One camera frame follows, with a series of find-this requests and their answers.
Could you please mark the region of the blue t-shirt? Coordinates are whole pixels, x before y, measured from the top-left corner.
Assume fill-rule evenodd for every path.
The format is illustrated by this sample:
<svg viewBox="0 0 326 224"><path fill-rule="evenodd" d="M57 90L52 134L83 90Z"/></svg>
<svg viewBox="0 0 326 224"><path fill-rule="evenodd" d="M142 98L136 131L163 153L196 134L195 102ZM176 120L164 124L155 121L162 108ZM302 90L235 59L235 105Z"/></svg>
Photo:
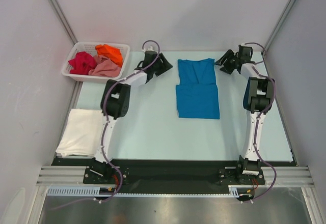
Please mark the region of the blue t-shirt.
<svg viewBox="0 0 326 224"><path fill-rule="evenodd" d="M178 116L186 119L220 119L214 59L178 60L176 85Z"/></svg>

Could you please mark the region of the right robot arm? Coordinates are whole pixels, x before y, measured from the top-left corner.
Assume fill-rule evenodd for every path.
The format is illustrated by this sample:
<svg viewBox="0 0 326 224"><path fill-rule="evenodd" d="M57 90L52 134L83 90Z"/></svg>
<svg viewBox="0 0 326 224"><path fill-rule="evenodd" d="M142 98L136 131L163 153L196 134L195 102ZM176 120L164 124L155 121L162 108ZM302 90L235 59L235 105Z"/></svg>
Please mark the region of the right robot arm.
<svg viewBox="0 0 326 224"><path fill-rule="evenodd" d="M221 177L238 182L241 185L258 185L263 180L262 164L267 164L260 153L262 127L267 113L270 111L276 96L274 79L261 74L257 66L264 61L252 61L251 45L262 47L256 42L246 42L238 46L238 51L231 49L215 61L220 71L232 74L237 71L247 80L242 106L247 113L247 129L243 151L234 170L225 170Z"/></svg>

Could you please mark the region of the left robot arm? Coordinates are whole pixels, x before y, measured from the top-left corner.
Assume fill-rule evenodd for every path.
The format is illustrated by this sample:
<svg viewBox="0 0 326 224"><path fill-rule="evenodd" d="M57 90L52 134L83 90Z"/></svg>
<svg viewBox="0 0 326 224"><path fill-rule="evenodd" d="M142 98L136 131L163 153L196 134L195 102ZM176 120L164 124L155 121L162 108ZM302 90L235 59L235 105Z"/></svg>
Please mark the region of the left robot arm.
<svg viewBox="0 0 326 224"><path fill-rule="evenodd" d="M145 85L172 68L161 52L147 50L132 74L118 81L110 79L106 82L100 104L104 118L100 145L85 170L84 184L108 184L112 178L116 178L117 185L121 183L123 174L112 164L110 148L113 147L112 136L117 122L128 112L131 88Z"/></svg>

